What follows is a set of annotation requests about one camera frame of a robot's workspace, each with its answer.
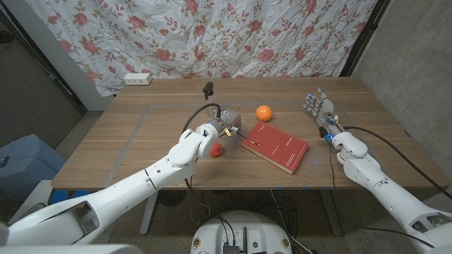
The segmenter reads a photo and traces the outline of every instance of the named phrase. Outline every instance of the gray wall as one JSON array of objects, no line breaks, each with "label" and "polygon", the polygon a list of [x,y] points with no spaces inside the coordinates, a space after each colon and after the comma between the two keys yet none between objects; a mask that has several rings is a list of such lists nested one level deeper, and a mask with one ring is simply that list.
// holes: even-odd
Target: gray wall
[{"label": "gray wall", "polygon": [[352,74],[452,179],[452,3],[392,0]]},{"label": "gray wall", "polygon": [[80,113],[18,40],[0,44],[0,70],[0,147],[36,134],[55,148]]},{"label": "gray wall", "polygon": [[88,110],[105,110],[113,96],[101,97],[90,79],[63,50],[57,39],[25,0],[3,0],[42,53],[68,83]]}]

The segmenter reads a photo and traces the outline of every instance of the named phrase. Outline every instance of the blue container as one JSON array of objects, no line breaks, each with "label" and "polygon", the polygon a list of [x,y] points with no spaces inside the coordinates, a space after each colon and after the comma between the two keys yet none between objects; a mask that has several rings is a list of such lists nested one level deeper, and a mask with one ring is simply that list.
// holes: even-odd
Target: blue container
[{"label": "blue container", "polygon": [[41,180],[52,180],[66,160],[35,134],[0,148],[0,191],[25,201]]}]

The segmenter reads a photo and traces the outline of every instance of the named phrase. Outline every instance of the white wall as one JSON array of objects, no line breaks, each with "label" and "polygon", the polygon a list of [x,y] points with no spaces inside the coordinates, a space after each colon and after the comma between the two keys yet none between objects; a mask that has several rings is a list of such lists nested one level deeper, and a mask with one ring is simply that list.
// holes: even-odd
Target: white wall
[{"label": "white wall", "polygon": [[24,0],[3,0],[42,53],[88,110],[105,110],[113,96],[101,97],[88,76],[63,50],[55,36]]}]

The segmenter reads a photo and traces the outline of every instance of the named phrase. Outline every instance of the wooden table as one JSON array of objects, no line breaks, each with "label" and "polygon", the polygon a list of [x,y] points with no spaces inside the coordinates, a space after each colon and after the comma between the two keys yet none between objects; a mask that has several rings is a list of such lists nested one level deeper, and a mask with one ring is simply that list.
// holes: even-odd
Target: wooden table
[{"label": "wooden table", "polygon": [[[76,151],[52,181],[61,190],[99,190],[122,180],[164,157],[179,139],[186,120],[202,104],[202,89],[213,81],[216,101],[242,115],[243,133],[258,121],[258,105],[273,110],[269,124],[307,141],[310,146],[293,176],[245,150],[240,137],[221,137],[223,154],[200,160],[193,177],[195,189],[303,189],[331,188],[332,172],[328,143],[319,127],[302,108],[308,92],[317,87],[335,103],[342,125],[367,128],[398,147],[439,185],[448,180],[428,156],[356,78],[246,78],[153,80],[150,85],[126,86],[114,99]],[[209,121],[199,114],[195,128]],[[363,132],[354,132],[368,145],[383,170],[407,188],[430,188],[411,166],[387,144]],[[349,180],[335,158],[338,188],[361,188]],[[185,189],[184,182],[166,189]]]}]

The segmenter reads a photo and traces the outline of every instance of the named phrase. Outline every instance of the orange ball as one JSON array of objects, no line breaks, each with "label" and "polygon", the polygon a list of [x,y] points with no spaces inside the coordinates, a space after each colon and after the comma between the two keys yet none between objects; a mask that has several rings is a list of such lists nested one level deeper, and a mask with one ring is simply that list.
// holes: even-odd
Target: orange ball
[{"label": "orange ball", "polygon": [[267,106],[267,105],[260,106],[256,110],[256,116],[257,116],[257,119],[259,119],[261,121],[268,121],[268,120],[270,120],[270,118],[272,116],[270,107]]},{"label": "orange ball", "polygon": [[218,142],[216,142],[213,145],[212,150],[210,151],[210,155],[212,157],[217,157],[221,154],[221,151],[222,151],[221,145]]}]

